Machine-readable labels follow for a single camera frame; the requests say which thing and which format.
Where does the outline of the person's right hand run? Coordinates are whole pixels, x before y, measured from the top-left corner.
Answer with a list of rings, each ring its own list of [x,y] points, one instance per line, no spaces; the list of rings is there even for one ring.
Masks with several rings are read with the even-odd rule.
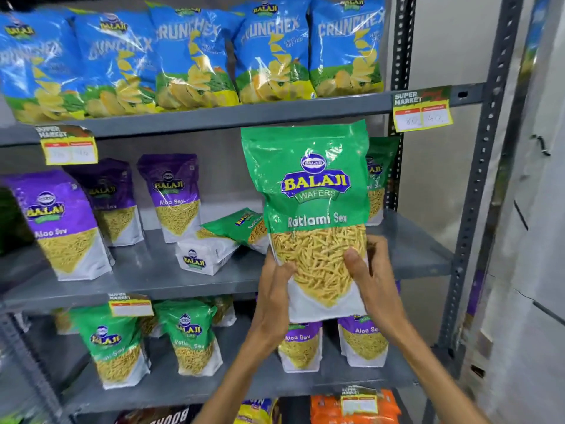
[[[366,314],[386,337],[393,328],[398,328],[402,321],[408,322],[408,319],[395,283],[396,278],[386,238],[368,235],[367,251],[371,256],[367,264],[373,277],[373,287],[370,296],[361,296],[361,298]]]

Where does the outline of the person's left hand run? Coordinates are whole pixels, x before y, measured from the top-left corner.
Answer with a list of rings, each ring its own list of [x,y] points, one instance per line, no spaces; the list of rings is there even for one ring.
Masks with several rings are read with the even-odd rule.
[[[288,285],[273,286],[275,265],[279,263],[271,247],[268,247],[250,329],[251,344],[264,356],[269,355],[279,346],[290,325]]]

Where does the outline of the large green snack pouch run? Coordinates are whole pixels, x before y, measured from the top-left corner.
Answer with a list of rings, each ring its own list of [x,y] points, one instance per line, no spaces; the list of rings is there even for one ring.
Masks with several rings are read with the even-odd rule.
[[[353,248],[367,263],[370,203],[365,120],[348,124],[244,127],[242,148],[264,199],[274,257],[291,262],[291,323],[365,315],[343,255]]]

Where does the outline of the person's left forearm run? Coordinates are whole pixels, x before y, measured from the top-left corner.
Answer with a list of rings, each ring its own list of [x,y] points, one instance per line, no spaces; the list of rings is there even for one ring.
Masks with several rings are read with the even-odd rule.
[[[203,404],[192,424],[234,424],[259,366],[283,338],[284,335],[268,336],[258,332],[249,335],[225,373],[221,384]]]

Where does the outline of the person's right forearm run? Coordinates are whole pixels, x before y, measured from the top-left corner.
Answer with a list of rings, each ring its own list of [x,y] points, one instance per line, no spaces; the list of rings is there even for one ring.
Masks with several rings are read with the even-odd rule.
[[[402,321],[386,337],[402,352],[442,424],[492,424],[459,388],[411,323]]]

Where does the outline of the purple snack pouch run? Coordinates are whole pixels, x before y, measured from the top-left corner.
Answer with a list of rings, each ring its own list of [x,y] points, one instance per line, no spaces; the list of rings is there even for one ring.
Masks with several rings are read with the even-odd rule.
[[[389,342],[368,315],[352,315],[337,320],[341,355],[351,367],[382,368]]]
[[[61,169],[1,176],[59,281],[94,280],[115,264],[90,202]]]
[[[146,182],[166,243],[201,227],[199,161],[195,154],[144,154],[137,169]]]
[[[322,359],[322,322],[291,323],[278,354],[285,373],[318,372]]]
[[[67,165],[63,169],[87,195],[106,246],[116,248],[144,241],[128,162],[103,158],[96,164]]]

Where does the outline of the snack pouch with white bottom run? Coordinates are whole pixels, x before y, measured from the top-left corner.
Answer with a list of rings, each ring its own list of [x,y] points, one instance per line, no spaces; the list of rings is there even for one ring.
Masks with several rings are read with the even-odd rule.
[[[213,276],[238,248],[237,242],[225,237],[190,237],[176,243],[175,256],[181,270]]]

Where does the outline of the grey metal shelf rack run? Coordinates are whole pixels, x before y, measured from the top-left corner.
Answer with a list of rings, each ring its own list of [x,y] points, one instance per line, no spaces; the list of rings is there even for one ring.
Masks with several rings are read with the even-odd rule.
[[[464,277],[468,268],[472,236],[477,225],[478,207],[491,158],[505,86],[510,71],[510,59],[518,33],[524,0],[501,0],[496,36],[486,82],[452,85],[450,106],[481,103],[470,176],[463,206],[463,216],[456,242],[456,252],[440,246],[412,221],[389,210],[390,217],[373,229],[389,240],[395,274],[402,280],[450,275],[450,287],[442,316],[442,326],[432,351],[458,376],[465,347],[453,341],[456,313],[461,301]],[[416,0],[397,0],[395,32],[400,40],[394,43],[399,53],[401,87],[408,86],[411,39]],[[392,94],[366,94],[352,97],[297,100],[275,104],[245,105],[220,109],[217,125],[211,115],[201,115],[203,123],[195,130],[226,129],[307,120],[337,120],[354,115],[392,113]],[[75,424],[78,414],[100,414],[122,409],[151,406],[202,403],[220,382],[218,372],[209,382],[180,376],[173,370],[176,357],[172,347],[159,340],[150,346],[157,354],[152,359],[151,373],[134,386],[104,390],[84,344],[79,339],[63,336],[60,340],[47,326],[32,327],[24,334],[13,313],[21,310],[48,310],[60,306],[101,305],[110,293],[139,293],[150,299],[171,299],[176,296],[250,293],[256,290],[262,257],[258,253],[238,252],[216,274],[198,275],[179,268],[172,244],[165,244],[157,231],[149,232],[148,245],[138,244],[117,252],[117,264],[109,275],[93,281],[60,283],[55,275],[41,267],[38,275],[14,272],[24,276],[16,283],[15,293],[6,291],[0,299],[0,341],[6,342],[3,366],[0,369],[0,415],[29,413],[39,422]],[[263,365],[251,386],[250,395],[272,395],[305,398],[318,392],[336,391],[347,385],[364,385],[398,389],[417,386],[418,382],[397,349],[389,353],[382,370],[364,373],[349,367],[340,356],[337,343],[324,339],[321,371],[293,377],[275,369],[275,358]]]

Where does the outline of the yellow shelf price tag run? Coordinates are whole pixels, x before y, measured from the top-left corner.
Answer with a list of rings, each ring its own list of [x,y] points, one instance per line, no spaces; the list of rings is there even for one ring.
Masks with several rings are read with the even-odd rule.
[[[47,166],[98,163],[94,134],[81,126],[59,124],[36,126]]]
[[[115,318],[154,316],[151,299],[138,293],[109,293],[109,309]]]
[[[397,133],[453,125],[451,86],[392,92],[392,116]]]
[[[340,396],[342,415],[378,415],[378,390],[348,385]]]

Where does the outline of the yellow and blue snack packet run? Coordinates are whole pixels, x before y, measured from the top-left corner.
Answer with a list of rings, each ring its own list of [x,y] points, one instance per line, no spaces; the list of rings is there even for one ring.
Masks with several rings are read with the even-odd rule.
[[[233,424],[282,424],[279,399],[244,400]]]

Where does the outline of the orange snack packet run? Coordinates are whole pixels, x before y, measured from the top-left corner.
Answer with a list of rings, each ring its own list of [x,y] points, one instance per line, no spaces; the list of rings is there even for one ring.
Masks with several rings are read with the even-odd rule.
[[[310,397],[310,424],[399,424],[402,412],[391,390],[378,391],[378,415],[342,415],[340,395]]]

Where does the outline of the dark snack packet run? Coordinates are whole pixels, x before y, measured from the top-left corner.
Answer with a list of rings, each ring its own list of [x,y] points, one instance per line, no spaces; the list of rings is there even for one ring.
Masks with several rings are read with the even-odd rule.
[[[189,406],[161,406],[122,412],[114,424],[186,424]]]

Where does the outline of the blue chips bag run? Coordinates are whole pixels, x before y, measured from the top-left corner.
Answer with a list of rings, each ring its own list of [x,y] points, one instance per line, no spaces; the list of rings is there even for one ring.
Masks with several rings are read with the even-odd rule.
[[[162,111],[189,111],[239,105],[228,72],[227,43],[239,30],[242,15],[146,4],[157,32],[157,106]]]
[[[318,98],[383,92],[385,0],[312,0],[309,77]]]
[[[243,18],[232,39],[241,103],[316,98],[308,71],[310,2],[250,0],[235,8]]]
[[[81,12],[74,31],[91,118],[157,113],[157,35],[147,11]]]
[[[66,13],[0,13],[0,91],[17,121],[83,120],[83,72]]]

